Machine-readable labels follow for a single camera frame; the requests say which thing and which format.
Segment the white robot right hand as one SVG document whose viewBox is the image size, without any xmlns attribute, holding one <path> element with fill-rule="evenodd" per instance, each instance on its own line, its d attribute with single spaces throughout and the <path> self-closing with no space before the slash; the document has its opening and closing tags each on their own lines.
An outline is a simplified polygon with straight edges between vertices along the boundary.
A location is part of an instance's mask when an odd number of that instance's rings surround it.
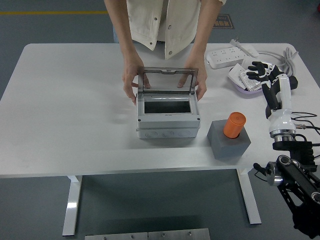
<svg viewBox="0 0 320 240">
<path fill-rule="evenodd" d="M 246 73 L 249 79 L 261 83 L 267 102 L 266 118 L 270 122 L 271 138 L 278 135 L 295 135 L 296 126 L 292 121 L 292 99 L 289 77 L 276 65 L 253 61 Z"/>
</svg>

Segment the person's right hand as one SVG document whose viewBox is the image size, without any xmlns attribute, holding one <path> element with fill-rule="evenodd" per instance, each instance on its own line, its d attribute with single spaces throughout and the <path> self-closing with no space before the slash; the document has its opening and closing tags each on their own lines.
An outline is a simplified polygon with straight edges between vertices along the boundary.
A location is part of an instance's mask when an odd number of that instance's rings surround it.
<svg viewBox="0 0 320 240">
<path fill-rule="evenodd" d="M 136 95 L 133 92 L 133 87 L 137 88 L 138 84 L 134 83 L 134 78 L 138 75 L 138 70 L 144 66 L 144 63 L 138 55 L 127 56 L 123 62 L 123 90 L 132 103 L 136 105 Z"/>
</svg>

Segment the person's left hand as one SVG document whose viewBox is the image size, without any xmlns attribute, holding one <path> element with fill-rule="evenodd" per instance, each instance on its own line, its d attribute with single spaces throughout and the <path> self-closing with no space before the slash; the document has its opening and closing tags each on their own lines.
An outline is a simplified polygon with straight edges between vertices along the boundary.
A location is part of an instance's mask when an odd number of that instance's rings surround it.
<svg viewBox="0 0 320 240">
<path fill-rule="evenodd" d="M 196 86 L 196 97 L 197 100 L 201 100 L 203 96 L 205 95 L 207 91 L 207 85 L 206 85 L 206 80 L 207 80 L 207 71 L 205 67 L 205 61 L 203 57 L 192 57 L 189 56 L 187 60 L 185 61 L 184 64 L 185 68 L 193 68 L 193 69 L 198 69 L 197 73 L 197 79 L 195 82 Z"/>
</svg>

